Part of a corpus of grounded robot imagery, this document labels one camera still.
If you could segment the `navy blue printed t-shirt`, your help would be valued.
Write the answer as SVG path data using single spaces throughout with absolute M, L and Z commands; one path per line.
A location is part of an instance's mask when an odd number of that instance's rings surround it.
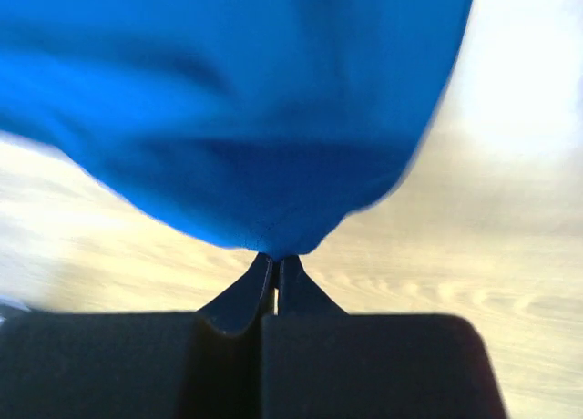
M 306 254 L 406 172 L 473 0 L 1 0 L 1 128 L 208 243 Z

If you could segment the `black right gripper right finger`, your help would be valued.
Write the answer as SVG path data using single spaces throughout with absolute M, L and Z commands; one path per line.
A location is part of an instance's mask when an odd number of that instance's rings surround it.
M 274 262 L 272 282 L 278 291 L 277 312 L 280 316 L 347 314 L 311 279 L 296 255 Z

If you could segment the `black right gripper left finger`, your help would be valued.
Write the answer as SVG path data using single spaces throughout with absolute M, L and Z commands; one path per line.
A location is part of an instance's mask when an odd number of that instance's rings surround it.
M 273 313 L 273 260 L 258 254 L 247 271 L 197 311 L 221 335 L 243 335 L 264 314 Z

